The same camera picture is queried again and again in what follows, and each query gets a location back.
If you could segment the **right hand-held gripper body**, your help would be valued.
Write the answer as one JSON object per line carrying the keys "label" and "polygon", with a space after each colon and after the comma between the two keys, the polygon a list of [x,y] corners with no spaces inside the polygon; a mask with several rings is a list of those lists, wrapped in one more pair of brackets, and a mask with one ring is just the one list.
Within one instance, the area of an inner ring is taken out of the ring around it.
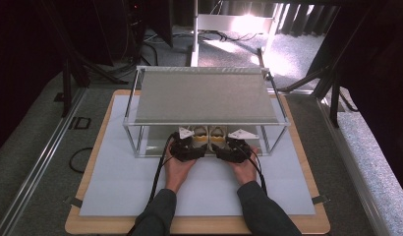
{"label": "right hand-held gripper body", "polygon": [[252,153],[251,146],[247,143],[247,140],[257,140],[259,136],[239,129],[229,133],[227,138],[229,138],[229,146],[225,150],[227,152],[225,161],[241,163],[249,159]]}

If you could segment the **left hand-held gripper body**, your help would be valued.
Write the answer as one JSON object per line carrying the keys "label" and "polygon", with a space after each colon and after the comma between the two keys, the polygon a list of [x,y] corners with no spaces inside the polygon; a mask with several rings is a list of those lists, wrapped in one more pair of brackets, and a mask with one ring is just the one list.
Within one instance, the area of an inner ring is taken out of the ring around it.
{"label": "left hand-held gripper body", "polygon": [[193,146],[193,132],[180,127],[173,134],[170,153],[182,162],[197,159],[199,155]]}

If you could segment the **metal two-tier shoe rack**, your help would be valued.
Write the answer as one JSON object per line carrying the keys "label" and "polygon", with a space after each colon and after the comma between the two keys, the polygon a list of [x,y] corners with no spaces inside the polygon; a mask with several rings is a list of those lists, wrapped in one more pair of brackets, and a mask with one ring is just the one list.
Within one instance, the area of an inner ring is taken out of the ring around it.
{"label": "metal two-tier shoe rack", "polygon": [[272,153],[290,125],[265,68],[139,66],[123,126],[137,157],[158,156],[180,127],[228,126]]}

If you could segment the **person's right hand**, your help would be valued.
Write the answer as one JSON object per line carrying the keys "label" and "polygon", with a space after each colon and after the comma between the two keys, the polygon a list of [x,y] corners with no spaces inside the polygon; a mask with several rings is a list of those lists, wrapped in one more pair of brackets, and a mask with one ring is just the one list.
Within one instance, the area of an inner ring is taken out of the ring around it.
{"label": "person's right hand", "polygon": [[256,154],[258,149],[256,147],[251,147],[251,150],[252,153],[249,159],[244,160],[241,163],[229,162],[229,165],[231,166],[231,169],[233,170],[240,186],[257,180],[258,165]]}

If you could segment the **person's left hand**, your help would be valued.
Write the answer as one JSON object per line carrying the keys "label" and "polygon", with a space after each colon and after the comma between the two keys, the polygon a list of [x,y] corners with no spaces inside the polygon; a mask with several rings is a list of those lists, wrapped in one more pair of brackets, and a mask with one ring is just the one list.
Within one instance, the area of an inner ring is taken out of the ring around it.
{"label": "person's left hand", "polygon": [[171,154],[170,145],[167,146],[166,157],[167,160],[164,163],[165,188],[177,194],[197,161],[195,159],[180,161]]}

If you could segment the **light blue mat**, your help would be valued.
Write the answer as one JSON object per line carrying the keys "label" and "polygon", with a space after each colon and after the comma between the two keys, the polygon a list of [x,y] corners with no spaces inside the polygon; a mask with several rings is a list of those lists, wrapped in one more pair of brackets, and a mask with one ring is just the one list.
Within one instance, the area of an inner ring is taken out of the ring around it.
{"label": "light blue mat", "polygon": [[[123,120],[129,98],[114,97],[110,118],[81,208],[82,216],[136,216],[148,201],[159,157],[135,157]],[[312,196],[291,135],[260,158],[267,195],[290,215],[314,215]],[[178,193],[178,216],[242,213],[238,182],[226,162],[212,156],[197,161]]]}

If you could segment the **black metal stand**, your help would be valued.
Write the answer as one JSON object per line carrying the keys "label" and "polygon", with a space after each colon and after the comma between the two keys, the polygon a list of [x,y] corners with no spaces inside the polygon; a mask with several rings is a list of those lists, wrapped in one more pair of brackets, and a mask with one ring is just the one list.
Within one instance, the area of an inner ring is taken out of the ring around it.
{"label": "black metal stand", "polygon": [[91,69],[113,84],[127,84],[127,82],[116,79],[108,72],[88,61],[85,56],[75,49],[53,0],[31,0],[31,2],[35,6],[53,44],[62,57],[63,92],[60,95],[60,99],[64,103],[63,117],[68,115],[72,107],[71,78],[74,78],[81,88],[87,88],[90,84],[86,68]]}
{"label": "black metal stand", "polygon": [[328,35],[317,51],[307,75],[300,81],[280,89],[282,92],[291,92],[314,79],[318,79],[312,96],[324,99],[328,92],[331,91],[329,119],[335,128],[338,127],[339,67],[345,61],[348,50],[353,47],[356,35],[366,22],[371,10],[372,7],[369,4],[340,6]]}

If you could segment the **black equipment tower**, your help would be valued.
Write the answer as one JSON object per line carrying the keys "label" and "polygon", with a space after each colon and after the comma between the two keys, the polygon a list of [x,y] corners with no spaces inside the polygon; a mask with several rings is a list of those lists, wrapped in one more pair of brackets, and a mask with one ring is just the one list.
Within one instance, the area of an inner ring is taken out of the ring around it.
{"label": "black equipment tower", "polygon": [[144,0],[124,0],[127,22],[127,47],[125,54],[136,63],[141,59],[146,24]]}

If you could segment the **dark pleated curtain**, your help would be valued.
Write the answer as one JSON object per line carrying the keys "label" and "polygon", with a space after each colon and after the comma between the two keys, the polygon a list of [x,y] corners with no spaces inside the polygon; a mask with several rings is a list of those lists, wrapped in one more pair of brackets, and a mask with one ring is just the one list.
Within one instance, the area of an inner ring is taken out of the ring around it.
{"label": "dark pleated curtain", "polygon": [[337,6],[284,4],[276,32],[295,37],[326,35],[338,11]]}

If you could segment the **white metal frame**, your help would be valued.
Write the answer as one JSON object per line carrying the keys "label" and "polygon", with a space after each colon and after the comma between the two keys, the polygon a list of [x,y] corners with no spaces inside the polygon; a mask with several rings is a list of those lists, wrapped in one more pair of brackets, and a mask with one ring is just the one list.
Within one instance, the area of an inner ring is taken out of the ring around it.
{"label": "white metal frame", "polygon": [[199,65],[199,33],[202,30],[231,31],[241,34],[264,33],[267,35],[267,41],[266,45],[259,50],[259,55],[262,55],[266,49],[270,48],[275,38],[282,8],[282,3],[275,3],[271,17],[258,17],[251,14],[243,16],[201,14],[199,0],[194,0],[191,66],[197,67]]}

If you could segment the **metal floor rail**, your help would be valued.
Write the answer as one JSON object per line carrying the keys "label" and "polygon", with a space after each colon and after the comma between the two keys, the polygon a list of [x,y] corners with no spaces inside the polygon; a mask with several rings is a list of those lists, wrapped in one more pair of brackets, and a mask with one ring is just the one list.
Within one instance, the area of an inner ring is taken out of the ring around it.
{"label": "metal floor rail", "polygon": [[82,103],[85,94],[86,88],[79,88],[72,98],[72,105],[69,108],[68,113],[65,117],[59,119],[59,123],[53,130],[52,136],[46,143],[46,146],[42,150],[35,165],[24,180],[16,197],[13,199],[10,207],[0,221],[0,236],[9,236],[18,223],[19,218],[23,214],[32,194],[46,171],[49,162],[53,158],[56,149],[68,130],[68,127]]}
{"label": "metal floor rail", "polygon": [[326,99],[317,99],[317,106],[326,123],[332,139],[334,140],[342,161],[347,169],[348,175],[354,185],[354,188],[359,196],[360,202],[366,213],[369,222],[376,236],[390,236],[385,220],[382,217],[381,210],[376,203],[375,196],[370,190],[370,186],[361,171],[356,160],[355,153],[352,152],[351,146],[347,142],[340,128],[336,128],[329,118],[330,106]]}

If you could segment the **black rectangular floor bracket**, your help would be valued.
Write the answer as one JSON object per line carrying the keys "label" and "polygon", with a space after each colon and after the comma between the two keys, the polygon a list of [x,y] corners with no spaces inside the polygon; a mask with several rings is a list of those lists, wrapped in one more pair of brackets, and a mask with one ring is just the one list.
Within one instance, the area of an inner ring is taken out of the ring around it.
{"label": "black rectangular floor bracket", "polygon": [[69,125],[69,129],[72,130],[86,130],[89,128],[91,119],[87,117],[74,117]]}

